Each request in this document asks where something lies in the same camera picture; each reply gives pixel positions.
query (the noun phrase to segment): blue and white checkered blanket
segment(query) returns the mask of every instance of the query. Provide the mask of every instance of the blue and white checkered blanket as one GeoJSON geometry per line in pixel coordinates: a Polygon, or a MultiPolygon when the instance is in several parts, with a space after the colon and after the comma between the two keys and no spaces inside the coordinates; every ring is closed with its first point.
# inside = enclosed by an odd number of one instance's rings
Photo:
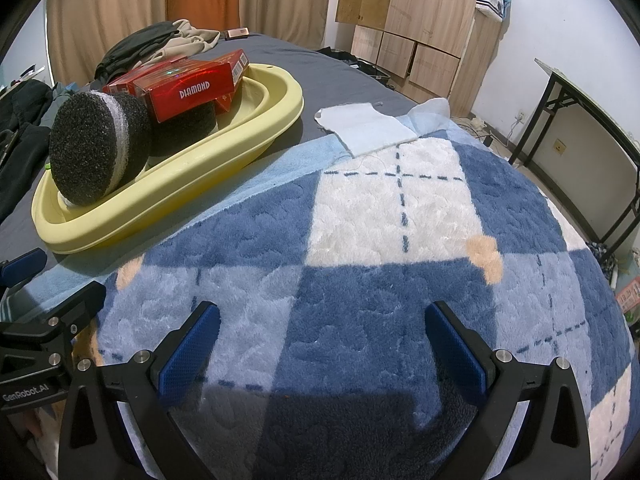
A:
{"type": "Polygon", "coordinates": [[[400,120],[422,137],[357,159],[332,135],[291,148],[204,196],[216,205],[177,232],[70,256],[12,307],[50,308],[100,279],[86,351],[110,364],[213,301],[220,337],[173,416],[217,478],[406,479],[432,475],[474,416],[425,337],[425,306],[444,300],[492,348],[569,359],[603,479],[638,432],[640,370],[596,260],[454,123],[400,120]]]}

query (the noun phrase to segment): red box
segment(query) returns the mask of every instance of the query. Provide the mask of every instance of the red box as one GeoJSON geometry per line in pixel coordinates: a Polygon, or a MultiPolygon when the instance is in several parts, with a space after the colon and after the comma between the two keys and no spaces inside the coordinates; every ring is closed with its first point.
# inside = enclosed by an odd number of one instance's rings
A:
{"type": "Polygon", "coordinates": [[[219,63],[229,63],[229,65],[233,67],[231,69],[231,73],[234,77],[234,91],[216,99],[216,113],[223,114],[231,110],[231,101],[238,90],[238,85],[242,81],[242,76],[249,68],[249,60],[246,58],[244,50],[239,48],[229,54],[216,58],[214,61],[219,63]]]}
{"type": "Polygon", "coordinates": [[[136,96],[144,100],[159,123],[235,90],[230,63],[217,60],[175,61],[134,83],[136,96]]]}
{"type": "Polygon", "coordinates": [[[155,63],[149,66],[139,66],[133,70],[129,70],[126,74],[121,75],[119,78],[114,79],[107,85],[102,87],[102,91],[107,94],[115,94],[116,92],[128,92],[131,95],[136,94],[135,80],[143,75],[154,72],[155,70],[162,70],[175,61],[185,59],[186,56],[178,55],[165,59],[164,61],[155,63]]]}

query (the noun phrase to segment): round foam sponge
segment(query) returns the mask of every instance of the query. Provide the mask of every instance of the round foam sponge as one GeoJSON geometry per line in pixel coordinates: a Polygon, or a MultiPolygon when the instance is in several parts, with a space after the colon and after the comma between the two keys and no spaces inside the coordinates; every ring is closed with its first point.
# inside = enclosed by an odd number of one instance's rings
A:
{"type": "Polygon", "coordinates": [[[216,129],[213,101],[201,104],[162,123],[152,122],[151,156],[166,157],[204,139],[216,129]]]}
{"type": "Polygon", "coordinates": [[[135,97],[86,92],[73,95],[51,129],[51,175],[71,204],[91,205],[131,181],[151,146],[148,113],[135,97]]]}

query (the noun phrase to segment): white bag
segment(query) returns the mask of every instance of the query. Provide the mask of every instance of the white bag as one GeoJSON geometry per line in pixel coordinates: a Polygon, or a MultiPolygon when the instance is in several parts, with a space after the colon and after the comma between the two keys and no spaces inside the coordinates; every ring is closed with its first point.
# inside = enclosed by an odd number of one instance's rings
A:
{"type": "Polygon", "coordinates": [[[476,0],[476,9],[496,22],[502,22],[504,0],[476,0]]]}

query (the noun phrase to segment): gray bed sheet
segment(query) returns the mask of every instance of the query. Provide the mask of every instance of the gray bed sheet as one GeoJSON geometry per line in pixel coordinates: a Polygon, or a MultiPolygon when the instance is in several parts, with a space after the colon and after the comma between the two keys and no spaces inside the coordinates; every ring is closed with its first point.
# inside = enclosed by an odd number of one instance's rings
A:
{"type": "MultiPolygon", "coordinates": [[[[273,64],[287,70],[302,86],[305,99],[302,116],[271,145],[265,155],[324,136],[325,132],[314,120],[314,114],[320,108],[371,102],[380,113],[400,116],[415,106],[402,94],[385,88],[341,61],[261,34],[221,41],[212,50],[195,58],[213,59],[237,48],[242,48],[252,63],[273,64]]],[[[0,224],[0,261],[11,260],[36,247],[47,251],[46,269],[64,258],[47,249],[31,220],[31,200],[43,173],[44,169],[40,170],[29,192],[0,224]]]]}

